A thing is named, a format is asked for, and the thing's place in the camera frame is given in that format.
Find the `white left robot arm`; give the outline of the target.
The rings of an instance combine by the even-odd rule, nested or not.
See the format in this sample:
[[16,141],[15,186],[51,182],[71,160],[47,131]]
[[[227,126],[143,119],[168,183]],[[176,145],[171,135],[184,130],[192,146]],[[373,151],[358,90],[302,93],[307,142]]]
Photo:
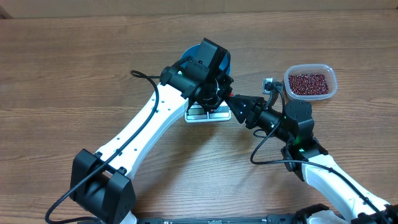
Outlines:
[[74,158],[68,197],[90,212],[76,222],[136,223],[131,180],[163,133],[195,103],[216,110],[232,92],[231,56],[203,39],[192,55],[165,67],[147,104],[110,142]]

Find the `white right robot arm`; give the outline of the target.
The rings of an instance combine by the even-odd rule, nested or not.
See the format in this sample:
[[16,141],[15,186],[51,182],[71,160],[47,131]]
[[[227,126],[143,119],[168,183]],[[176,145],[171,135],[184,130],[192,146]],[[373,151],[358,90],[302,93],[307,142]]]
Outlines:
[[358,184],[313,135],[315,122],[309,102],[292,100],[283,103],[278,112],[262,97],[234,95],[225,101],[248,129],[261,129],[265,140],[275,137],[284,142],[279,163],[317,189],[347,223],[397,223],[397,205]]

